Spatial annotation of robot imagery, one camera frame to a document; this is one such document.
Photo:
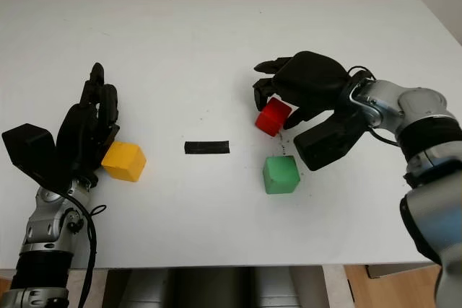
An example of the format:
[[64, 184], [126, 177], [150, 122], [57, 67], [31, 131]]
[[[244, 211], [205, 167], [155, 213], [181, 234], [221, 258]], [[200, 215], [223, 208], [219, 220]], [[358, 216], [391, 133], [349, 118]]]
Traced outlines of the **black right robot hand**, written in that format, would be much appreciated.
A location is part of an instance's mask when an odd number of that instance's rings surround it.
[[253, 85], [257, 110], [263, 110], [268, 98], [274, 94], [297, 107], [285, 120], [285, 129], [326, 110], [333, 110], [349, 81], [347, 70], [340, 63], [310, 51], [264, 61], [254, 70], [272, 75], [271, 78], [259, 79]]

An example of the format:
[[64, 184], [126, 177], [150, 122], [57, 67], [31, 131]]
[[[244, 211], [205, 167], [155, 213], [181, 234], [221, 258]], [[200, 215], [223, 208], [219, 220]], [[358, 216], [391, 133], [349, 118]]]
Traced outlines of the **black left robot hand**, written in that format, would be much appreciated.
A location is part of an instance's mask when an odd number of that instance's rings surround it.
[[80, 101], [69, 109], [56, 141], [58, 157], [73, 179], [85, 181], [91, 188], [97, 185], [95, 171], [120, 129], [117, 119], [117, 89], [105, 83], [104, 68], [95, 63]]

